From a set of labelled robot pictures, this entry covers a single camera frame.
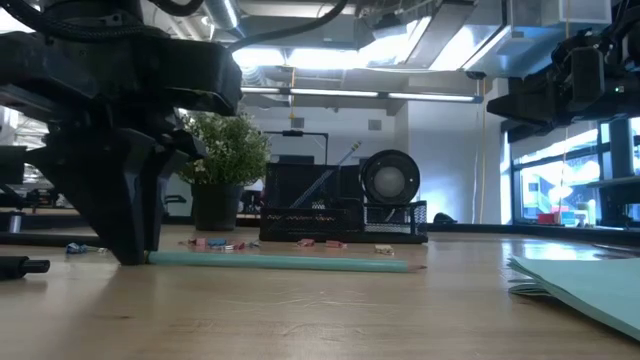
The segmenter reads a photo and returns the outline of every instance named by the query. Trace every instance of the black speaker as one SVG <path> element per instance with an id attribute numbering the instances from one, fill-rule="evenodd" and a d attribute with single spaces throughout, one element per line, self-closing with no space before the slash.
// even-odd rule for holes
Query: black speaker
<path id="1" fill-rule="evenodd" d="M 360 181 L 370 202 L 408 204 L 420 188 L 420 170 L 402 151 L 384 150 L 367 160 Z"/>

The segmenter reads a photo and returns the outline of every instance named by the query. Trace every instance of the window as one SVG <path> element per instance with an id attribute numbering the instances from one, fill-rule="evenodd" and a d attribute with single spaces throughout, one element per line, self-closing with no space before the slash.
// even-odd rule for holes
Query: window
<path id="1" fill-rule="evenodd" d="M 527 164 L 534 161 L 539 161 L 547 157 L 559 156 L 565 153 L 581 150 L 586 148 L 595 148 L 598 143 L 598 129 L 592 129 L 586 131 L 580 135 L 568 138 L 566 141 L 559 141 L 553 145 L 538 150 L 531 154 L 525 155 L 519 159 L 515 159 L 515 164 Z"/>
<path id="2" fill-rule="evenodd" d="M 597 155 L 555 161 L 519 171 L 522 191 L 522 217 L 536 220 L 538 214 L 587 210 L 597 202 L 597 189 L 586 185 L 598 181 Z"/>

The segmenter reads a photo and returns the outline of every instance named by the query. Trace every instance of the black object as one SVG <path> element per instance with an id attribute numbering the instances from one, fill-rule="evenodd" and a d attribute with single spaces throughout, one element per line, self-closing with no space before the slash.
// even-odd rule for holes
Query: black object
<path id="1" fill-rule="evenodd" d="M 315 163 L 315 158 L 311 155 L 280 155 L 278 156 L 279 164 L 309 164 Z"/>
<path id="2" fill-rule="evenodd" d="M 49 260 L 30 260 L 26 256 L 0 256 L 0 280 L 21 279 L 26 274 L 49 271 Z"/>
<path id="3" fill-rule="evenodd" d="M 145 26 L 138 1 L 39 5 L 0 0 L 40 31 L 0 35 L 11 54 L 0 57 L 0 105 L 49 127 L 45 147 L 14 157 L 36 166 L 122 264 L 142 264 L 158 248 L 169 176 L 205 154 L 174 108 L 235 114 L 242 73 L 220 44 Z"/>
<path id="4" fill-rule="evenodd" d="M 358 165 L 335 171 L 320 191 L 311 194 L 300 207 L 291 208 L 318 176 L 334 168 L 267 164 L 260 239 L 298 241 L 313 238 L 317 241 L 410 244 L 427 241 L 426 202 L 363 204 Z M 340 184 L 350 185 L 343 191 Z"/>
<path id="5" fill-rule="evenodd" d="M 420 188 L 420 170 L 404 152 L 384 150 L 367 159 L 360 181 L 371 202 L 408 204 Z"/>
<path id="6" fill-rule="evenodd" d="M 335 170 L 334 165 L 280 164 L 268 163 L 265 177 L 265 206 L 288 208 L 327 170 Z M 318 191 L 315 191 L 301 205 L 302 208 L 326 207 L 338 193 L 338 172 L 329 176 Z"/>
<path id="7" fill-rule="evenodd" d="M 304 137 L 304 136 L 322 136 L 324 137 L 324 164 L 327 165 L 328 161 L 329 161 L 329 134 L 328 133 L 314 133 L 314 132 L 304 132 L 304 131 L 300 131 L 300 130 L 284 130 L 284 131 L 264 131 L 265 134 L 272 134 L 272 135 L 282 135 L 284 137 Z M 286 156 L 280 156 L 280 161 L 281 163 L 289 163 L 289 164 L 304 164 L 307 163 L 306 160 L 305 162 L 300 162 L 300 161 L 283 161 L 283 159 L 286 159 Z"/>
<path id="8" fill-rule="evenodd" d="M 550 65 L 510 79 L 509 94 L 489 101 L 487 111 L 520 121 L 519 133 L 538 135 L 574 120 L 640 115 L 639 20 L 634 6 L 600 34 L 586 29 L 562 41 Z"/>
<path id="9" fill-rule="evenodd" d="M 240 196 L 240 202 L 242 202 L 242 214 L 258 215 L 262 208 L 262 193 L 257 190 L 244 190 Z"/>
<path id="10" fill-rule="evenodd" d="M 191 185 L 193 218 L 201 231 L 230 231 L 236 227 L 243 187 L 238 185 Z"/>
<path id="11" fill-rule="evenodd" d="M 1 184 L 22 184 L 24 179 L 24 155 L 26 152 L 26 146 L 0 145 Z"/>
<path id="12" fill-rule="evenodd" d="M 453 220 L 453 218 L 445 213 L 437 213 L 436 216 L 433 217 L 434 224 L 456 224 L 458 221 Z"/>
<path id="13" fill-rule="evenodd" d="M 320 242 L 339 240 L 347 243 L 427 242 L 425 201 L 408 205 L 365 204 L 364 208 L 362 204 L 358 205 L 356 208 L 345 204 L 342 209 L 263 208 L 260 240 L 312 238 Z"/>

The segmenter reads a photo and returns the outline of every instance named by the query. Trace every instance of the vertical pole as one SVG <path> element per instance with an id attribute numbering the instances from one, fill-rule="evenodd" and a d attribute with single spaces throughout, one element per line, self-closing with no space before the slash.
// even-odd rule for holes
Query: vertical pole
<path id="1" fill-rule="evenodd" d="M 609 123 L 611 173 L 614 179 L 633 176 L 633 133 L 629 119 Z"/>

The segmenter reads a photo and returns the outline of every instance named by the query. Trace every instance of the light blue paper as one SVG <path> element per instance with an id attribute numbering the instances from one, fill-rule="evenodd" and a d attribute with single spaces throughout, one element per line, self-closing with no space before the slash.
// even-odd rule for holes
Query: light blue paper
<path id="1" fill-rule="evenodd" d="M 640 340 L 640 259 L 531 260 L 514 257 L 509 267 L 532 277 L 514 286 L 521 295 L 541 289 L 578 311 Z"/>

